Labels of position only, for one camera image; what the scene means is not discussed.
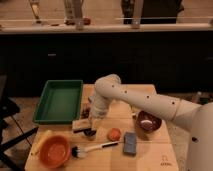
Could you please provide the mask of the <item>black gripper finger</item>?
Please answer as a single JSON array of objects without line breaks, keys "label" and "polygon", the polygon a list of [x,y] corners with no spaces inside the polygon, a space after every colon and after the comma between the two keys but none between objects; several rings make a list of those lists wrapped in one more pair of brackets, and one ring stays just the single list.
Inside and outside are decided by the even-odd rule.
[{"label": "black gripper finger", "polygon": [[96,134],[96,130],[93,128],[94,123],[90,121],[91,127],[89,129],[84,130],[84,135],[87,137],[92,137]]}]

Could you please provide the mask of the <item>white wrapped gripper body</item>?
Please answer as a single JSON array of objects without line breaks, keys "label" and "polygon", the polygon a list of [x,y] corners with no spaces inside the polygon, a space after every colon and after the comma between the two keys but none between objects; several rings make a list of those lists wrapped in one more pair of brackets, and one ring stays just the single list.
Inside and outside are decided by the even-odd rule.
[{"label": "white wrapped gripper body", "polygon": [[111,100],[98,94],[89,96],[88,100],[90,102],[90,117],[103,119],[109,111]]}]

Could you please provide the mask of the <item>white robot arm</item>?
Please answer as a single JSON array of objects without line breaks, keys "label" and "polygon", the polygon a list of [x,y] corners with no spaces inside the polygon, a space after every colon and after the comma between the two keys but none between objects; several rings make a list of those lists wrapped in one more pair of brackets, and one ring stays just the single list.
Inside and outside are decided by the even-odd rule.
[{"label": "white robot arm", "polygon": [[186,171],[213,171],[213,102],[200,105],[184,99],[133,90],[116,74],[97,79],[89,121],[98,130],[113,100],[123,101],[170,121],[190,134]]}]

